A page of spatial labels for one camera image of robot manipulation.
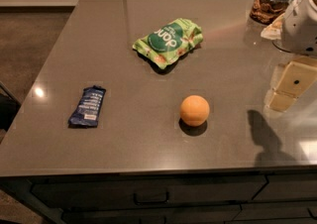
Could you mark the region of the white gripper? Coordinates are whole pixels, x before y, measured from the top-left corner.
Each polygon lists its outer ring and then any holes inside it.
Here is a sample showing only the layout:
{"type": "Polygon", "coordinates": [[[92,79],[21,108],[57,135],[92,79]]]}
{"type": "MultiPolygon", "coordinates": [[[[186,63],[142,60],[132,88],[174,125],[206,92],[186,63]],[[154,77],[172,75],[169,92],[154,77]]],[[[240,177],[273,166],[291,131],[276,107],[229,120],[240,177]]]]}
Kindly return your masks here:
{"type": "Polygon", "coordinates": [[[282,46],[298,56],[273,71],[267,107],[283,112],[317,80],[317,0],[292,0],[284,15],[266,26],[261,37],[280,40],[282,46]]]}

